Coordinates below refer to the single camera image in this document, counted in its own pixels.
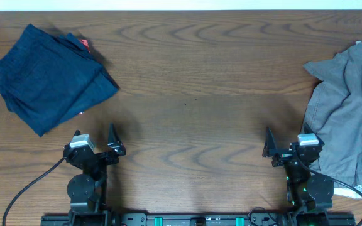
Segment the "grey shorts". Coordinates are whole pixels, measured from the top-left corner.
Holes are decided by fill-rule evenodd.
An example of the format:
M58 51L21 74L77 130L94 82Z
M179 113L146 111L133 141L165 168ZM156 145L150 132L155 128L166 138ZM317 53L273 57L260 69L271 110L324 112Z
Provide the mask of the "grey shorts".
M325 143L310 167L362 192L362 41L303 67L320 80L304 122Z

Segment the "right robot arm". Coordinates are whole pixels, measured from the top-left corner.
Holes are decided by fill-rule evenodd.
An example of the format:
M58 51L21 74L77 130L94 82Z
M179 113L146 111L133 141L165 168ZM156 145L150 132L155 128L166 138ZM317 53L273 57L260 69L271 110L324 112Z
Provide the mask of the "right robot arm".
M309 168L320 157L323 145L308 124L297 141L284 149L277 147L271 129L266 129L262 156L271 158L273 167L284 168L287 200L293 205L274 219L276 225L329 225L326 210L332 207L334 182Z

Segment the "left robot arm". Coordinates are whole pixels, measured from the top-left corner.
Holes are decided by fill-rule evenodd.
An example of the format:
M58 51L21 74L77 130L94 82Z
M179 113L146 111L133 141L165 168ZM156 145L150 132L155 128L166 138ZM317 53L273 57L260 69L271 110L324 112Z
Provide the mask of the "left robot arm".
M114 124L110 124L107 145L108 151L95 153L91 137L77 130L64 147L64 160L82 170L67 185L70 198L69 226L121 224L119 215L106 205L107 167L119 163L119 157L126 154Z

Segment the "folded navy blue garment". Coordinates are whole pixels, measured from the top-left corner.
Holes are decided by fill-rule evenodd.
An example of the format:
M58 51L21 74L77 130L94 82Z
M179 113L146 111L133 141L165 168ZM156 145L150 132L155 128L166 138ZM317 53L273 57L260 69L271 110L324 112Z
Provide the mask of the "folded navy blue garment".
M29 24L0 59L0 94L37 135L111 98L119 86L72 33Z

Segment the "red garment under navy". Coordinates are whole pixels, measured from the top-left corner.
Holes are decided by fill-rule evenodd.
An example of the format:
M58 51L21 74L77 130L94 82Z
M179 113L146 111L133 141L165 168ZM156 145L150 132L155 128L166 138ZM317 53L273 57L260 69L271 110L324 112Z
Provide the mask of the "red garment under navy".
M85 46L85 48L86 48L86 50L87 50L88 52L91 52L91 51L90 51L90 48L89 48L89 43L88 43L87 40L81 39L80 42Z

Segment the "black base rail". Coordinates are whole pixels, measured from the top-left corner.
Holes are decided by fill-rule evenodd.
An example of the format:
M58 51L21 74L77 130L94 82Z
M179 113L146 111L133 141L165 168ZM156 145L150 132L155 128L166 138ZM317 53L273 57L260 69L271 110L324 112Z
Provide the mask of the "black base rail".
M303 226L355 226L352 214L310 213L295 218L287 214L250 212L246 215L152 215L127 213L118 215L103 212L95 215L45 215L41 226L250 226L250 225L303 225Z

